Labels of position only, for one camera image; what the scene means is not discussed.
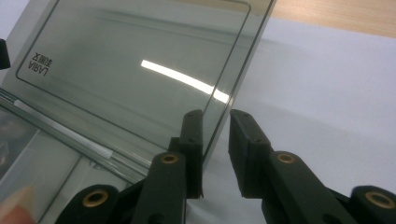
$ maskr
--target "white surface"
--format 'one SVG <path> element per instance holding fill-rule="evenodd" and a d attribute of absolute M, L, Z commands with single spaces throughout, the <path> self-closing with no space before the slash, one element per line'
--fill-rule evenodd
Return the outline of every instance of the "white surface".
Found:
<path fill-rule="evenodd" d="M 0 3 L 3 38 L 19 15 L 7 3 L 16 5 Z M 396 39 L 271 19 L 233 108 L 252 114 L 275 150 L 299 155 L 327 187 L 396 192 L 395 59 Z M 260 200 L 240 197 L 227 144 L 228 125 L 188 223 L 265 223 Z"/>

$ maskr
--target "brass insert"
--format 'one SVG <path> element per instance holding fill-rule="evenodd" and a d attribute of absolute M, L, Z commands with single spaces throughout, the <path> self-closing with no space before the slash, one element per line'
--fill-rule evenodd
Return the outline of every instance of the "brass insert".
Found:
<path fill-rule="evenodd" d="M 379 207 L 385 209 L 396 208 L 396 203 L 390 197 L 378 191 L 368 191 L 364 194 L 364 196 L 366 196 L 367 200 L 369 200 L 371 203 Z"/>
<path fill-rule="evenodd" d="M 97 189 L 87 194 L 82 200 L 82 204 L 86 207 L 96 207 L 107 201 L 108 193 L 103 189 Z"/>
<path fill-rule="evenodd" d="M 279 161 L 284 163 L 294 163 L 295 159 L 290 154 L 282 153 L 276 156 Z"/>
<path fill-rule="evenodd" d="M 176 155 L 164 155 L 161 157 L 161 161 L 165 164 L 172 164 L 178 161 L 178 157 Z"/>

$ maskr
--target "screw hole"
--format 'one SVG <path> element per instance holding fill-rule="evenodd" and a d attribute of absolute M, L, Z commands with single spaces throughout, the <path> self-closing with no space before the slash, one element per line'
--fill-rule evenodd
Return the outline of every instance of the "screw hole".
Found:
<path fill-rule="evenodd" d="M 329 214 L 325 214 L 322 217 L 322 220 L 326 223 L 326 224 L 342 224 L 342 222 L 340 221 L 340 219 L 338 219 L 335 216 L 329 215 Z"/>
<path fill-rule="evenodd" d="M 163 214 L 156 213 L 148 218 L 148 224 L 163 224 L 164 219 L 165 217 L 163 216 Z"/>
<path fill-rule="evenodd" d="M 286 154 L 286 153 L 279 154 L 276 156 L 276 158 L 279 161 L 282 161 L 284 163 L 294 163 L 295 162 L 294 157 L 292 157 L 291 155 Z"/>
<path fill-rule="evenodd" d="M 103 189 L 97 189 L 87 194 L 82 200 L 85 207 L 96 207 L 107 201 L 108 193 Z"/>
<path fill-rule="evenodd" d="M 177 160 L 178 160 L 178 157 L 175 156 L 175 155 L 164 155 L 164 156 L 161 158 L 161 161 L 162 161 L 163 163 L 165 163 L 165 164 L 172 164 L 172 163 L 177 162 Z"/>
<path fill-rule="evenodd" d="M 371 203 L 375 204 L 376 206 L 385 208 L 385 209 L 392 209 L 396 208 L 396 203 L 387 195 L 377 192 L 377 191 L 369 191 L 364 194 L 367 200 Z"/>

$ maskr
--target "black plastic part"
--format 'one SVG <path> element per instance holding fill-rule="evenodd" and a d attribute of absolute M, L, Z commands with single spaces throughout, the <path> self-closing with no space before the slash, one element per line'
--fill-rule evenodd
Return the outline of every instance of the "black plastic part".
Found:
<path fill-rule="evenodd" d="M 229 153 L 242 196 L 270 200 L 275 194 L 262 165 L 274 152 L 271 143 L 251 115 L 239 110 L 230 115 Z"/>
<path fill-rule="evenodd" d="M 288 214 L 286 214 L 283 206 L 274 205 L 266 200 L 262 200 L 262 213 L 267 224 L 290 224 Z"/>
<path fill-rule="evenodd" d="M 169 143 L 168 151 L 179 152 L 179 142 L 180 142 L 180 138 L 178 138 L 178 137 L 171 138 L 171 142 Z"/>
<path fill-rule="evenodd" d="M 140 193 L 132 224 L 185 222 L 186 160 L 177 152 L 154 158 Z"/>
<path fill-rule="evenodd" d="M 144 183 L 145 180 L 141 180 L 120 192 L 119 202 L 113 211 L 114 220 L 109 223 L 128 224 L 131 222 Z"/>
<path fill-rule="evenodd" d="M 396 195 L 378 187 L 356 187 L 352 190 L 349 210 L 360 224 L 395 224 Z"/>
<path fill-rule="evenodd" d="M 6 40 L 0 39 L 0 70 L 7 69 L 10 66 Z"/>
<path fill-rule="evenodd" d="M 90 193 L 95 193 L 97 190 L 105 191 L 107 194 L 106 201 L 93 206 L 87 207 L 84 205 L 84 198 Z M 92 195 L 91 201 L 97 201 L 95 197 L 101 195 Z M 66 208 L 59 215 L 56 224 L 107 224 L 110 220 L 114 220 L 112 216 L 113 210 L 119 200 L 119 192 L 116 188 L 109 185 L 94 185 L 80 191 Z"/>
<path fill-rule="evenodd" d="M 332 194 L 332 196 L 334 196 L 334 198 L 341 204 L 344 206 L 344 208 L 346 210 L 349 209 L 349 198 L 347 196 L 345 196 L 344 194 L 341 194 L 333 189 L 328 189 L 329 192 Z"/>
<path fill-rule="evenodd" d="M 186 157 L 188 199 L 198 199 L 203 196 L 203 148 L 203 112 L 194 110 L 184 116 L 178 139 L 178 151 Z"/>
<path fill-rule="evenodd" d="M 265 169 L 291 223 L 357 223 L 298 156 L 274 152 Z"/>

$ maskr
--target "transparent glass panel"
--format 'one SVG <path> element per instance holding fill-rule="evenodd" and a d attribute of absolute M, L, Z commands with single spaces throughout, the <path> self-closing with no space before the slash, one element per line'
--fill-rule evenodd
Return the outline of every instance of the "transparent glass panel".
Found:
<path fill-rule="evenodd" d="M 40 129 L 136 181 L 189 111 L 204 111 L 208 154 L 272 5 L 31 1 L 8 38 L 0 93 Z"/>
<path fill-rule="evenodd" d="M 0 202 L 21 189 L 34 195 L 36 223 L 55 223 L 79 191 L 107 184 L 118 190 L 128 183 L 72 148 L 0 106 Z"/>

